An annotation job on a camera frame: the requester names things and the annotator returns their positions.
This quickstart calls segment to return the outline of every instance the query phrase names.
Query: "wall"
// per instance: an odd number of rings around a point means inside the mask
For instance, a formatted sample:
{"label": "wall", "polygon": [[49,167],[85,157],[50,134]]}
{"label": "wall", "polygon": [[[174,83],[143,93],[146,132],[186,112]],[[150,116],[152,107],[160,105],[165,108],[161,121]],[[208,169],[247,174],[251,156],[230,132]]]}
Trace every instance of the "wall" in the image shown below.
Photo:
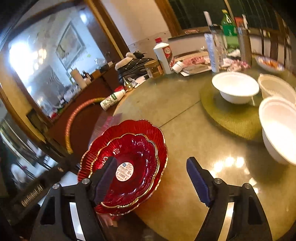
{"label": "wall", "polygon": [[101,0],[127,45],[168,31],[154,0]]}
{"label": "wall", "polygon": [[[155,58],[154,39],[161,37],[170,44],[174,55],[196,51],[206,47],[203,35],[168,40],[171,37],[168,26],[154,0],[101,0],[117,26],[131,52],[147,52],[146,57]],[[261,53],[261,39],[251,36],[252,51]],[[270,41],[264,41],[264,53],[269,56]],[[279,46],[278,60],[283,62],[283,46]]]}

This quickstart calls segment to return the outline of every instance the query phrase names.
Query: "glass jar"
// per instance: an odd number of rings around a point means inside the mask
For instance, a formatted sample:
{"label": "glass jar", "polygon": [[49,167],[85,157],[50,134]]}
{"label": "glass jar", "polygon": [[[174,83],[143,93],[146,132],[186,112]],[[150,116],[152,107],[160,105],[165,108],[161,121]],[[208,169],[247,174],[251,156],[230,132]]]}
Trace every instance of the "glass jar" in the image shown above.
{"label": "glass jar", "polygon": [[150,78],[156,78],[163,75],[163,69],[158,60],[151,60],[144,64],[144,66]]}

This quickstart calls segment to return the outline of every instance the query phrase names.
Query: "white bottle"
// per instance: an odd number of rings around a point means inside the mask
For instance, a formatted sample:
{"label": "white bottle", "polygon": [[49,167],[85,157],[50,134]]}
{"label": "white bottle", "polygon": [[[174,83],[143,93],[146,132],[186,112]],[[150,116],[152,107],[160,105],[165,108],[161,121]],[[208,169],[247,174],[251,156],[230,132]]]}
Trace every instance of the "white bottle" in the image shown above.
{"label": "white bottle", "polygon": [[170,45],[167,43],[163,43],[161,38],[155,39],[156,45],[153,48],[161,67],[163,68],[163,72],[165,74],[173,73],[172,67],[175,64],[175,59],[173,53],[171,51]]}
{"label": "white bottle", "polygon": [[103,110],[109,109],[112,105],[120,101],[125,94],[126,92],[124,90],[121,90],[114,92],[112,95],[108,96],[105,100],[101,102]]}

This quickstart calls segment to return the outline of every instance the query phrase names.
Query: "stacked plates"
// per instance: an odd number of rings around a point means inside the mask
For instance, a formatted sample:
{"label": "stacked plates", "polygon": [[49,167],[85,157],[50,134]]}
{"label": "stacked plates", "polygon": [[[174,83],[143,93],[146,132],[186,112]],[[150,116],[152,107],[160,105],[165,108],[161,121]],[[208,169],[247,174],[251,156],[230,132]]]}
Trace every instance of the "stacked plates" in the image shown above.
{"label": "stacked plates", "polygon": [[124,215],[150,198],[160,183],[168,161],[163,133],[147,120],[126,120],[108,128],[82,157],[78,180],[89,178],[110,156],[118,168],[95,211]]}

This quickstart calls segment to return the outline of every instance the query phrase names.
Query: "white bowl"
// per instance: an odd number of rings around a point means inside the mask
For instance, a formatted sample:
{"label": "white bowl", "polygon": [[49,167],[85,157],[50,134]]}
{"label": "white bowl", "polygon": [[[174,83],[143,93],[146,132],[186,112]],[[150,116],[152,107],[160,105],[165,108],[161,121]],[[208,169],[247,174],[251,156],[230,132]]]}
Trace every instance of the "white bowl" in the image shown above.
{"label": "white bowl", "polygon": [[279,96],[296,104],[296,92],[286,81],[270,74],[260,74],[258,84],[262,92],[262,98]]}
{"label": "white bowl", "polygon": [[[278,74],[278,73],[281,73],[285,70],[285,67],[280,64],[279,62],[273,60],[272,58],[269,58],[269,57],[264,57],[264,56],[257,56],[255,58],[257,64],[264,70],[268,71],[268,72],[271,72],[271,73],[274,73],[274,74]],[[264,61],[269,61],[269,62],[274,62],[277,67],[276,68],[273,68],[271,66],[268,66],[264,63]]]}
{"label": "white bowl", "polygon": [[212,78],[221,96],[233,104],[246,104],[259,92],[259,85],[251,76],[239,72],[223,72]]}
{"label": "white bowl", "polygon": [[296,165],[296,106],[271,96],[259,106],[263,141],[269,154],[279,163]]}

